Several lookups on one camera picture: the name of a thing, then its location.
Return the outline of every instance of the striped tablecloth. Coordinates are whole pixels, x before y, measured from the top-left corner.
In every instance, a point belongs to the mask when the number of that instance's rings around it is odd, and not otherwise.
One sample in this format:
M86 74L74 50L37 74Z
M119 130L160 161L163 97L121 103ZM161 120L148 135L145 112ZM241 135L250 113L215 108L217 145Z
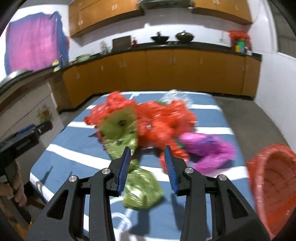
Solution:
M191 110L198 118L196 131L205 134L218 134L224 141L232 142L236 148L236 159L227 162L221 169L208 173L216 177L225 174L247 201L254 207L254 202L248 184L248 171L245 161L229 127L222 110L211 95L195 92L184 92L193 101ZM123 92L126 98L134 99L137 103L159 100L165 92ZM94 175L98 170L110 164L110 157L92 137L95 129L87 126L83 118L89 115L94 105L104 103L106 95L98 98L72 121L49 145L40 159L33 166L30 181L46 200L50 200L70 175L79 178ZM175 197L171 190L169 178L163 173L159 160L153 155L143 155L140 165L151 171L165 191L163 202L151 210L133 211L122 205L122 198L110 198L112 220L116 240L146 239L146 240L179 240L184 219L185 197ZM211 210L209 196L207 200L208 238L211 238ZM89 230L89 197L86 197L84 230Z

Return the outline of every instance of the silver bolt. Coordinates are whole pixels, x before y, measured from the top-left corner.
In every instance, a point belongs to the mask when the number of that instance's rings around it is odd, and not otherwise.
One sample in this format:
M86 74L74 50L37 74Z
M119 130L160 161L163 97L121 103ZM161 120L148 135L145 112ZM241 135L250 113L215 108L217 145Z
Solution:
M76 181L77 180L77 176L70 176L69 177L69 181L70 182L74 182L74 181Z
M225 175L219 175L219 179L221 180L221 181L226 181L227 180L227 176L225 176Z
M191 167L185 168L186 173L193 173L193 169Z
M109 174L111 172L111 170L109 168L105 168L102 170L103 174Z

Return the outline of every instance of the range hood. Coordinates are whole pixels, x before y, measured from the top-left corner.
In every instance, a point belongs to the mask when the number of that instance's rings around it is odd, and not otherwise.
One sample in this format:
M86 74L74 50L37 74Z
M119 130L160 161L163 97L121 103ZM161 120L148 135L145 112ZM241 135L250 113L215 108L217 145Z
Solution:
M158 9L168 7L193 7L192 0L140 0L139 5L142 9Z

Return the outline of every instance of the gray floor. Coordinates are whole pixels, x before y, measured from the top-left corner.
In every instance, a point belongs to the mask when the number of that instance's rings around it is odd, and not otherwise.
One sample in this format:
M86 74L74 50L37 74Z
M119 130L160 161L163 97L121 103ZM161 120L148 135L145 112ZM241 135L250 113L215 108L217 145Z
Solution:
M214 98L234 131L246 161L272 144L287 145L278 128L254 101L217 96ZM63 112L60 116L64 125L68 125L96 99L97 97L92 98L75 112Z

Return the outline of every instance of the flower sticker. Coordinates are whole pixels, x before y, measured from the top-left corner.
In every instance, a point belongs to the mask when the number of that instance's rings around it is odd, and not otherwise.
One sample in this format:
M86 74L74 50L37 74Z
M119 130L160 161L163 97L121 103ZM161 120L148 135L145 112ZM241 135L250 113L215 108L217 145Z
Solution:
M39 110L38 110L38 115L37 117L40 120L40 123L43 123L45 121L52 121L52 112L50 111L49 107L47 105L43 105Z

